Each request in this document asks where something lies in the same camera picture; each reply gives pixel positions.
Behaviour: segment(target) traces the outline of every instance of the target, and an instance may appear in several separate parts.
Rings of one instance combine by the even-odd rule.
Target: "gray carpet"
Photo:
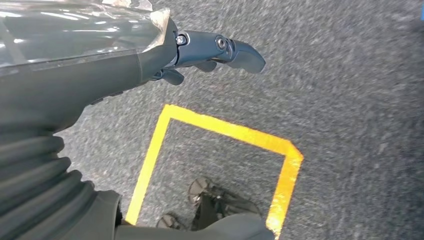
[[[420,0],[158,0],[181,29],[257,47],[262,74],[184,69],[88,107],[62,132],[97,189],[126,209],[164,104],[290,139],[304,154],[281,239],[424,239],[424,27]],[[138,224],[189,221],[208,175],[267,211],[280,156],[173,121]],[[248,174],[249,179],[241,174]]]

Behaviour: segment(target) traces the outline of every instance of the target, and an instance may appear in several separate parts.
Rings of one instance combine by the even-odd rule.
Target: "yellow tape rectangle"
[[[279,239],[298,172],[304,158],[303,155],[287,139],[245,126],[235,125],[212,116],[198,114],[175,105],[165,105],[159,116],[125,220],[133,225],[137,223],[170,119],[222,134],[285,156],[266,219],[266,226],[275,233],[275,239]]]

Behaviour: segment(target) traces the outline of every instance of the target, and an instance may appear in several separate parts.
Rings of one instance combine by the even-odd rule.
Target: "transparent plastic wrap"
[[[151,11],[146,0],[103,2],[0,0],[0,73],[142,53],[164,43],[169,9]]]

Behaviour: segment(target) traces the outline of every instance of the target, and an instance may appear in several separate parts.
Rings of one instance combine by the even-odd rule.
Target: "metal bolt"
[[[216,39],[216,46],[220,49],[220,50],[224,50],[227,46],[226,41],[224,40],[224,38],[222,37],[218,37]]]
[[[187,38],[184,35],[177,36],[175,40],[177,45],[184,45],[187,43]]]

